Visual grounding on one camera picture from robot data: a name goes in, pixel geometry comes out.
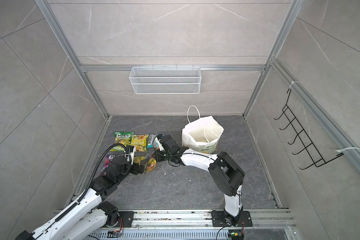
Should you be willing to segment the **orange pink Fox's candy bag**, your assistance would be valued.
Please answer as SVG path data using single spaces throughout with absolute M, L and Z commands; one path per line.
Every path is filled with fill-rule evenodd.
M 152 171 L 157 165 L 157 161 L 154 157 L 150 157 L 147 161 L 146 172 Z

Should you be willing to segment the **teal snack packet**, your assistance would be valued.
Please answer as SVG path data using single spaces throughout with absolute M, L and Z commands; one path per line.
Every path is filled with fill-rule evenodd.
M 157 149 L 157 134 L 150 134 L 147 141 L 148 149 Z

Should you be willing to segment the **yellow snack bag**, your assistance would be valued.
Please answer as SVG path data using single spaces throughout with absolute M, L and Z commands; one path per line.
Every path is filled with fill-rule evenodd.
M 137 152 L 146 152 L 148 137 L 149 135 L 132 135 L 131 146 L 136 147 Z

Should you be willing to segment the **purple snack packet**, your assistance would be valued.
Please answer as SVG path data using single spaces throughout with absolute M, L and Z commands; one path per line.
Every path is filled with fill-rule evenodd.
M 102 168 L 102 171 L 101 171 L 101 173 L 100 173 L 100 176 L 105 174 L 105 172 L 106 172 L 106 170 L 107 170 L 107 168 L 108 168 L 108 166 L 109 166 L 109 163 L 110 163 L 113 159 L 115 159 L 116 157 L 117 157 L 117 155 L 107 155 L 107 156 L 106 156 L 106 160 L 105 160 L 104 166 L 103 166 L 103 168 Z

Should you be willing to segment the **green Fox's candy bag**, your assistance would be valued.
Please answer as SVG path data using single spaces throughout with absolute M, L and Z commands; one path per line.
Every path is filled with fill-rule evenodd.
M 123 144 L 124 146 L 130 145 L 132 141 L 132 135 L 134 134 L 134 132 L 114 132 L 115 143 Z M 120 146 L 115 146 L 110 151 L 123 152 L 124 148 Z
M 146 156 L 134 156 L 134 163 L 141 166 L 146 166 L 148 163 Z

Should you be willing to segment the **white floral paper bag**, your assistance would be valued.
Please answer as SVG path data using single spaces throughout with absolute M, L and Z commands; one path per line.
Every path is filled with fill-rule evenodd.
M 189 111 L 194 107 L 199 118 L 193 122 L 189 119 Z M 224 128 L 212 117 L 201 117 L 198 108 L 189 106 L 187 111 L 188 124 L 182 129 L 182 146 L 196 152 L 213 154 L 224 132 Z

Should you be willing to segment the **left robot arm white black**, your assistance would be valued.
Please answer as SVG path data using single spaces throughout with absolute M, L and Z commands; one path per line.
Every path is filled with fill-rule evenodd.
M 139 165 L 134 163 L 136 147 L 119 143 L 111 148 L 123 151 L 111 160 L 105 173 L 91 175 L 82 194 L 58 215 L 29 233 L 23 231 L 18 240 L 82 240 L 104 225 L 115 226 L 120 220 L 118 208 L 106 201 L 119 184 L 129 175 L 138 174 Z

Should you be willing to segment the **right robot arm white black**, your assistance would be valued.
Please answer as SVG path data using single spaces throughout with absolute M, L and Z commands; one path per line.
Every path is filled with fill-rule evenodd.
M 169 135 L 156 136 L 154 143 L 158 147 L 155 150 L 158 162 L 168 161 L 174 167 L 195 167 L 210 173 L 224 194 L 223 223 L 229 226 L 239 223 L 243 211 L 241 196 L 245 173 L 228 153 L 205 154 L 188 147 L 179 147 Z

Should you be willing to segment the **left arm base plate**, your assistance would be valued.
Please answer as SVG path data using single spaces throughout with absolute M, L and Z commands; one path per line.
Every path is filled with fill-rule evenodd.
M 111 214 L 107 220 L 106 226 L 108 228 L 130 228 L 134 219 L 135 212 L 121 211 Z

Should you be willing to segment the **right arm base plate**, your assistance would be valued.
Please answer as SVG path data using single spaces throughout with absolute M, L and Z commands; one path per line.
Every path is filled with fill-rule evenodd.
M 235 217 L 224 211 L 211 211 L 212 222 L 214 227 L 252 227 L 252 217 L 250 212 L 240 210 Z

